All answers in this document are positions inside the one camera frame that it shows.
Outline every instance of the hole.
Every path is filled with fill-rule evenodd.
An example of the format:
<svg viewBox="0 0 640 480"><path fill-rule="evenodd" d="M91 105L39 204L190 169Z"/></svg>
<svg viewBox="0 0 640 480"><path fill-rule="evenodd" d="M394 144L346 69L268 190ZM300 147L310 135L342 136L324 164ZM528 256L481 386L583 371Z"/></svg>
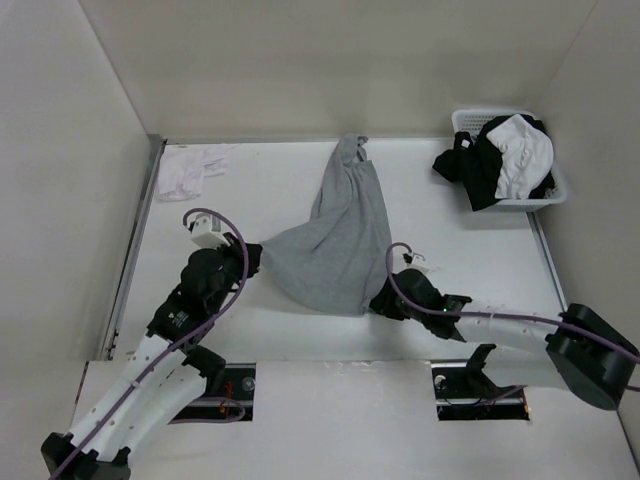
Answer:
<svg viewBox="0 0 640 480"><path fill-rule="evenodd" d="M520 390L496 402L487 402L474 391L472 372L465 365L439 367L433 364L436 415L440 421L529 420L529 407Z"/></svg>
<svg viewBox="0 0 640 480"><path fill-rule="evenodd" d="M207 400L211 397L232 398L242 403L245 409L245 415L241 422L250 422L253 420L254 395L256 385L256 366L255 364L234 365L227 364L222 379L216 382L217 389L205 391L201 398L187 405L176 417L175 420L224 420L226 418L238 415L239 409L231 405L228 406L220 402Z"/></svg>

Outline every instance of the garment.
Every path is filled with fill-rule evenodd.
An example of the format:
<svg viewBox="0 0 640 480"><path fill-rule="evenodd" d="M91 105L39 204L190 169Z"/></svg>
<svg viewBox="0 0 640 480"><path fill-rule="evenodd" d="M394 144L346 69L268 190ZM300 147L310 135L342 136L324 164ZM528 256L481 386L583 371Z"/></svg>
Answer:
<svg viewBox="0 0 640 480"><path fill-rule="evenodd" d="M262 265L311 309L362 315L386 280L387 210L367 137L345 135L333 151L308 222L262 243Z"/></svg>
<svg viewBox="0 0 640 480"><path fill-rule="evenodd" d="M462 182L474 212L498 203L494 193L502 166L500 156L485 156L482 161L479 147L471 143L468 132L458 132L453 149L439 155L433 164L433 169L450 182Z"/></svg>
<svg viewBox="0 0 640 480"><path fill-rule="evenodd" d="M544 124L529 115L518 115L535 131L546 136ZM476 141L471 142L468 132L456 133L454 148L439 155L433 169L450 182L461 181L467 191L472 210L478 211L500 201L496 198L498 181L502 174L503 154L488 138L490 132L509 120L511 116L499 116L487 122ZM544 198L547 189L555 188L551 173L544 176L542 182L528 195L528 198Z"/></svg>
<svg viewBox="0 0 640 480"><path fill-rule="evenodd" d="M540 130L514 115L490 132L487 139L502 153L496 198L529 198L549 174L553 145Z"/></svg>
<svg viewBox="0 0 640 480"><path fill-rule="evenodd" d="M179 201L202 195L205 177L227 171L229 145L169 145L160 159L156 198Z"/></svg>

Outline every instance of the screw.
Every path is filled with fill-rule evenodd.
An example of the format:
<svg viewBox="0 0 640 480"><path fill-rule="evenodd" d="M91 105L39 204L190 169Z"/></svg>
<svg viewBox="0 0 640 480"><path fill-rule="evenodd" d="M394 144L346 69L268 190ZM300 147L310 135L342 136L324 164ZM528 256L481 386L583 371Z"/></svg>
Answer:
<svg viewBox="0 0 640 480"><path fill-rule="evenodd" d="M447 379L447 377L445 377L444 375L436 375L436 378L433 379L433 384L436 386L436 388L438 390L440 390L441 388L444 387L444 385L442 384L445 380Z"/></svg>
<svg viewBox="0 0 640 480"><path fill-rule="evenodd" d="M246 377L242 380L242 389L245 392L251 392L256 388L256 381L251 377Z"/></svg>

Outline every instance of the laundry basket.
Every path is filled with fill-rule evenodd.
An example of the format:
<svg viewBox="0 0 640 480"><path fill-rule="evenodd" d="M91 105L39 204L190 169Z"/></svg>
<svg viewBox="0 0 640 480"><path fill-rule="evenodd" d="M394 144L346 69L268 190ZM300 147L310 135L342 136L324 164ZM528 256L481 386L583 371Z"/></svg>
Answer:
<svg viewBox="0 0 640 480"><path fill-rule="evenodd" d="M469 132L471 136L475 138L480 133L480 130L482 130L484 124L489 120L493 120L495 117L500 115L515 115L518 113L531 115L536 118L532 113L523 110L483 108L456 110L453 112L453 115L451 115L451 122L453 123L453 130L455 132ZM525 200L504 199L487 208L485 211L535 212L547 205L555 205L564 202L567 199L567 184L562 172L560 171L560 167L558 167L558 163L555 161L551 165L551 176L555 181L556 187L553 190L547 190L545 198Z"/></svg>

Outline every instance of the gray cloth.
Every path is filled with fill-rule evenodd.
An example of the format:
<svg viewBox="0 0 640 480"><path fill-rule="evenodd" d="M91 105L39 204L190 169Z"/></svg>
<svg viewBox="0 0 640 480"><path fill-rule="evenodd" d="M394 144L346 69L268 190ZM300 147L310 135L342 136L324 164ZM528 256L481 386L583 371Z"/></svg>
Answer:
<svg viewBox="0 0 640 480"><path fill-rule="evenodd" d="M333 151L307 223L262 244L262 265L294 300L326 313L362 315L386 279L391 231L363 145L345 135Z"/></svg>

